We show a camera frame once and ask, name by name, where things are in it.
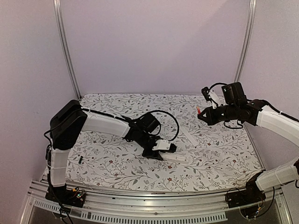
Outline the white remote battery cover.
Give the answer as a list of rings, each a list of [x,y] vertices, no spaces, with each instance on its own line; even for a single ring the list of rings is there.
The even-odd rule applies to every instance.
[[[194,145],[196,146],[198,142],[192,137],[192,135],[186,131],[185,129],[182,129],[182,133],[186,136],[186,138]]]

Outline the white remote control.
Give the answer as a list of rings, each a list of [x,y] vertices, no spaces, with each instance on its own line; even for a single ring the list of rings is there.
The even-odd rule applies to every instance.
[[[163,154],[161,157],[167,161],[175,161],[180,163],[188,163],[189,158],[182,155]]]

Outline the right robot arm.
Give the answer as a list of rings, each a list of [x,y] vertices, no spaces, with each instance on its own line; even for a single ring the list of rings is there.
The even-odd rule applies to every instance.
[[[230,84],[219,83],[221,86],[224,103],[220,102],[218,95],[212,87],[204,87],[201,90],[207,102],[211,106],[198,110],[198,119],[208,126],[219,123],[236,121],[239,127],[244,123],[260,129],[265,129],[280,136],[295,146],[299,145],[299,120],[278,110],[269,101],[264,99],[249,100],[244,93],[242,84],[234,82]],[[248,187],[242,192],[242,200],[252,203],[260,195],[260,192],[275,187],[283,186],[299,179],[299,158],[263,171],[247,182]]]

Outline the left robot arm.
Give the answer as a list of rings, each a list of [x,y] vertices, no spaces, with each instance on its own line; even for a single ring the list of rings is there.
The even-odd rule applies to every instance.
[[[138,119],[125,116],[117,117],[103,112],[82,108],[77,100],[71,100],[51,120],[50,130],[45,133],[50,141],[47,152],[49,185],[51,194],[60,203],[69,199],[65,189],[65,174],[70,150],[81,132],[99,132],[112,134],[126,141],[134,141],[143,148],[146,158],[160,159],[159,151],[168,150],[169,142],[152,135],[159,126],[157,119],[144,115]]]

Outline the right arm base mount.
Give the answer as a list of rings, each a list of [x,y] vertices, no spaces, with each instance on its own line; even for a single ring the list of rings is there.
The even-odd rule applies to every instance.
[[[257,187],[255,181],[247,182],[244,190],[234,189],[236,191],[229,190],[225,195],[225,201],[229,208],[257,203],[266,199],[265,193]]]

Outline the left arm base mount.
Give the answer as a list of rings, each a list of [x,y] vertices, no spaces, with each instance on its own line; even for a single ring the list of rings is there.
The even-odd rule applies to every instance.
[[[79,189],[67,189],[66,185],[62,187],[48,187],[45,198],[49,201],[82,208],[85,203],[86,191]]]

